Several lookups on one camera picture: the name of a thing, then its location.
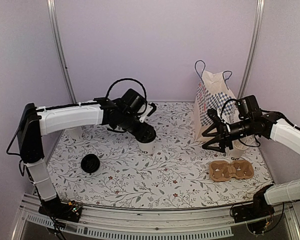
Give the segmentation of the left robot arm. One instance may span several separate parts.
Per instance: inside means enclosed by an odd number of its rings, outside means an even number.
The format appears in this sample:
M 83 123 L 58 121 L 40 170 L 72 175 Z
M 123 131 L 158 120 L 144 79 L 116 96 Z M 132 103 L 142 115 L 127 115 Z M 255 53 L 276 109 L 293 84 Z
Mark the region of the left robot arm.
M 64 203 L 61 202 L 48 173 L 44 161 L 45 155 L 42 136 L 66 129 L 82 126 L 108 125 L 108 130 L 130 133 L 136 139 L 143 154 L 154 152 L 156 131 L 146 123 L 146 118 L 157 109 L 154 103 L 149 103 L 147 94 L 140 94 L 134 89 L 128 89 L 122 97 L 115 100 L 109 98 L 108 91 L 104 97 L 93 100 L 51 107 L 37 107 L 28 103 L 23 110 L 17 130 L 12 141 L 17 141 L 20 158 L 24 168 L 34 185 L 41 205 L 53 217 L 64 213 Z

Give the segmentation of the white paper coffee cup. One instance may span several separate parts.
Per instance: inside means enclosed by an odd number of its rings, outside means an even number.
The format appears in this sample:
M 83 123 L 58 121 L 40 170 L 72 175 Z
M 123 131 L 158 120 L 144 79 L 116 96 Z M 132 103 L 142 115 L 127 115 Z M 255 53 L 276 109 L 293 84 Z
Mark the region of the white paper coffee cup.
M 155 141 L 147 142 L 147 143 L 142 143 L 142 142 L 137 142 L 138 147 L 141 151 L 142 154 L 144 155 L 151 155 L 154 153 L 155 150 Z

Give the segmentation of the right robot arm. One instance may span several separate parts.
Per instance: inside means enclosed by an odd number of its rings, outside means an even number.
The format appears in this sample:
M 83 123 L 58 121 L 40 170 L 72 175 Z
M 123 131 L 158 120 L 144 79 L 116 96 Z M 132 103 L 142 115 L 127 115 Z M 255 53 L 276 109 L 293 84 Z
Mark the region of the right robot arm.
M 300 127 L 293 124 L 278 111 L 263 110 L 254 95 L 236 99 L 239 121 L 226 123 L 221 113 L 213 108 L 207 115 L 212 120 L 210 127 L 202 133 L 211 139 L 202 145 L 205 150 L 225 153 L 233 149 L 233 141 L 244 137 L 259 136 L 280 143 L 300 155 Z M 273 205 L 300 200 L 300 179 L 283 184 L 270 184 L 253 195 L 248 213 L 259 218 Z

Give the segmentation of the checkered paper takeout bag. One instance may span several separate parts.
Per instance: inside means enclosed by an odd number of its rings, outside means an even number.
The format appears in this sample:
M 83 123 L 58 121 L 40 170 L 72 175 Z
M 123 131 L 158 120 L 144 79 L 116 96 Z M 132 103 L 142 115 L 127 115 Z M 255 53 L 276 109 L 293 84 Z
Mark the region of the checkered paper takeout bag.
M 208 117 L 208 110 L 215 109 L 217 115 L 227 123 L 235 121 L 237 108 L 233 101 L 235 95 L 227 85 L 227 80 L 232 76 L 232 71 L 226 70 L 219 73 L 211 73 L 206 70 L 203 60 L 197 60 L 194 69 L 199 77 L 193 108 L 194 115 L 194 140 L 207 142 L 210 137 L 202 136 L 202 133 L 210 127 L 213 121 Z

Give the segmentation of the stack of black cup lids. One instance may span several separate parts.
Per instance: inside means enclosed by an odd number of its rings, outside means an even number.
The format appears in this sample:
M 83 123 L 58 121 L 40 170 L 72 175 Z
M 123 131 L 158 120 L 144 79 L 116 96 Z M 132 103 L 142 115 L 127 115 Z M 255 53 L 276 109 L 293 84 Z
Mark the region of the stack of black cup lids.
M 80 167 L 84 172 L 92 174 L 99 169 L 100 164 L 99 158 L 95 154 L 90 153 L 83 157 Z

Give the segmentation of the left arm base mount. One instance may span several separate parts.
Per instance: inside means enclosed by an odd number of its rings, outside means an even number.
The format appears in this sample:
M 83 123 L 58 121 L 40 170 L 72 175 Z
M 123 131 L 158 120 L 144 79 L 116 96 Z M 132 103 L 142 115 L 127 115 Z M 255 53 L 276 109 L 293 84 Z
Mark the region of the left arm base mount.
M 38 212 L 48 217 L 78 223 L 82 214 L 82 205 L 73 201 L 63 203 L 58 198 L 43 201 Z

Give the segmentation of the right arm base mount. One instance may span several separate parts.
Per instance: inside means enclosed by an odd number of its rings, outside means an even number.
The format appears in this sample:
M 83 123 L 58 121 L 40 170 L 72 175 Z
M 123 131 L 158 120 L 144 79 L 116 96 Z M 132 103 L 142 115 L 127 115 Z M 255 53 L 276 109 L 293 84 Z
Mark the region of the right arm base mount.
M 229 214 L 235 223 L 263 218 L 274 213 L 274 207 L 268 205 L 263 198 L 254 198 L 253 202 L 249 204 L 234 204 L 229 210 Z

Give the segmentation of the stack of white paper cups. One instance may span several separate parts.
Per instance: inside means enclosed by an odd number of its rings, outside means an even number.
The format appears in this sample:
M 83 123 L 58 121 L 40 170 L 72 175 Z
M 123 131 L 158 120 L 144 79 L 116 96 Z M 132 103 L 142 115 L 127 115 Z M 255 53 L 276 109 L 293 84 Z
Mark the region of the stack of white paper cups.
M 83 130 L 81 127 L 69 128 L 67 131 L 73 139 L 77 140 L 82 138 Z

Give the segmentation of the brown cardboard cup carrier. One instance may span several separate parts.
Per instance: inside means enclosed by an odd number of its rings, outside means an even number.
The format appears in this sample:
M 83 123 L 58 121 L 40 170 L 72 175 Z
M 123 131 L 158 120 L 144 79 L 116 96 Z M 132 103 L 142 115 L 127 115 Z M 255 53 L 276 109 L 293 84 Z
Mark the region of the brown cardboard cup carrier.
M 215 160 L 209 165 L 209 176 L 214 182 L 227 182 L 232 178 L 247 180 L 254 176 L 254 169 L 252 164 L 245 159 L 232 162 Z

